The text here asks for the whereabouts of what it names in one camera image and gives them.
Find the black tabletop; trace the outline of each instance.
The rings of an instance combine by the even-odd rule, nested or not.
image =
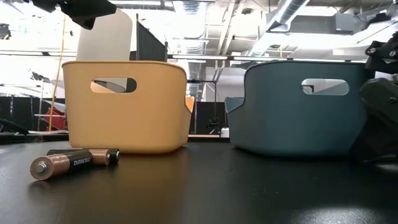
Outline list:
[[[188,143],[35,182],[30,163],[66,147],[0,147],[0,223],[398,223],[395,165],[276,159],[229,143]]]

